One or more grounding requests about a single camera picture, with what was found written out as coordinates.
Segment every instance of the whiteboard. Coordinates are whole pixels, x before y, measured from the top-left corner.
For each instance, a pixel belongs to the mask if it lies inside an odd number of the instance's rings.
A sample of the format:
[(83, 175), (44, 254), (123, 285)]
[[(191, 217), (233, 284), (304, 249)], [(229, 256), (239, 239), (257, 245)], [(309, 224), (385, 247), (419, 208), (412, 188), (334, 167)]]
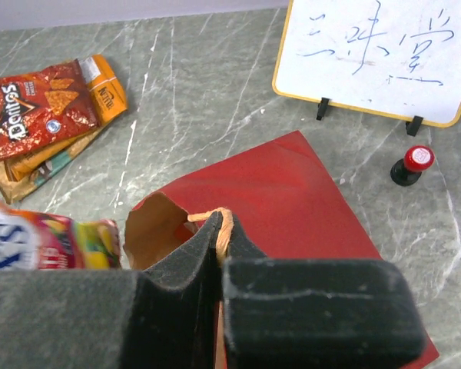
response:
[(273, 87), (449, 127), (461, 115), (461, 0), (290, 0)]

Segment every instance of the red bottle cap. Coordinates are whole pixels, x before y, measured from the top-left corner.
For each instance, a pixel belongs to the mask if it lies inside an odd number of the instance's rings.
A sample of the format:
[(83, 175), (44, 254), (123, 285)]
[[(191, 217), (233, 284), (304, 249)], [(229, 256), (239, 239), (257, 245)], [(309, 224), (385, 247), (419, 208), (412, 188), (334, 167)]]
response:
[(430, 168), (434, 160), (436, 156), (430, 148), (417, 145), (406, 152), (403, 163), (406, 169), (417, 173)]

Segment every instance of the yellow whiteboard frame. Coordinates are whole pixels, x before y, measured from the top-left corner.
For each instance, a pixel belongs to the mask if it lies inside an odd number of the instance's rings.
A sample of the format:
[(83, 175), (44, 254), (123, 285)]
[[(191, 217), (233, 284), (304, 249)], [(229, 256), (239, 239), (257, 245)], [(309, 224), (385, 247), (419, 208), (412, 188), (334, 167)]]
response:
[[(289, 28), (289, 20), (290, 20), (290, 13), (292, 12), (292, 5), (294, 4), (294, 0), (289, 0), (289, 7), (287, 9), (287, 17), (285, 18), (285, 24), (284, 24), (284, 30), (282, 31), (282, 39), (280, 40), (280, 49), (278, 50), (278, 56), (277, 56), (277, 62), (275, 64), (275, 71), (274, 71), (274, 79), (271, 82), (271, 87), (275, 91), (277, 95), (280, 96), (285, 96), (287, 98), (296, 98), (299, 100), (305, 100), (305, 101), (311, 101), (311, 102), (321, 102), (320, 98), (305, 98), (303, 96), (297, 96), (297, 95), (292, 95), (292, 94), (285, 94), (281, 91), (278, 90), (276, 86), (276, 81), (277, 81), (277, 74), (278, 74), (278, 68), (280, 67), (280, 60), (282, 59), (282, 51), (284, 49), (284, 44), (285, 44), (285, 38), (287, 37), (287, 30)], [(345, 105), (345, 104), (340, 104), (338, 102), (330, 101), (328, 105), (337, 107), (337, 108), (344, 108), (344, 109), (349, 109), (349, 110), (354, 110), (354, 111), (361, 111), (362, 113), (369, 113), (369, 114), (374, 114), (374, 115), (381, 115), (383, 117), (388, 117), (388, 118), (394, 118), (394, 119), (400, 119), (403, 121), (412, 121), (413, 117), (405, 116), (405, 115), (396, 115), (396, 114), (390, 114), (390, 113), (385, 113), (384, 111), (377, 111), (377, 110), (371, 110), (371, 109), (365, 109), (365, 108), (359, 108), (358, 106), (354, 105)], [(458, 107), (458, 111), (456, 113), (456, 117), (452, 121), (450, 121), (448, 124), (441, 124), (437, 123), (436, 121), (426, 121), (425, 119), (422, 121), (422, 124), (424, 125), (430, 125), (432, 127), (438, 127), (438, 128), (449, 128), (453, 126), (455, 123), (459, 121), (461, 118), (461, 104)]]

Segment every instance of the red paper bag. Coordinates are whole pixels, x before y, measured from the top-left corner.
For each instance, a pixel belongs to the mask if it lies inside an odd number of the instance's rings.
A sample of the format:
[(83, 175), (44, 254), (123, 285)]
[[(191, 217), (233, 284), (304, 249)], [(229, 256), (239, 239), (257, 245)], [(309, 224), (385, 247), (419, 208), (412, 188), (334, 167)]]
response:
[[(151, 209), (150, 219), (132, 216), (142, 206)], [(160, 247), (135, 267), (147, 268), (192, 235), (187, 214), (219, 207), (231, 209), (249, 238), (272, 258), (380, 258), (306, 138), (295, 131), (145, 198), (128, 218), (126, 244), (142, 248), (147, 232), (134, 230), (150, 227), (150, 242)], [(169, 238), (166, 231), (158, 233), (162, 228), (171, 230)], [(420, 369), (438, 357), (429, 340), (424, 355), (405, 368)]]

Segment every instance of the doritos logo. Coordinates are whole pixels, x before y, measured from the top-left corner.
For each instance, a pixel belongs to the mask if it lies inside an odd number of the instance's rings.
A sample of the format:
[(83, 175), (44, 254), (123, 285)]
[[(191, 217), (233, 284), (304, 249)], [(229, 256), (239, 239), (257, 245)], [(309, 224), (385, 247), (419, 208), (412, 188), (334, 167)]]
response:
[(21, 91), (14, 83), (1, 86), (1, 90), (4, 107), (0, 116), (0, 135), (7, 135), (10, 141), (21, 140), (29, 133), (23, 117), (37, 106), (23, 101)]
[(101, 96), (104, 105), (106, 105), (106, 108), (111, 109), (114, 105), (114, 95), (106, 87), (99, 90), (99, 95)]

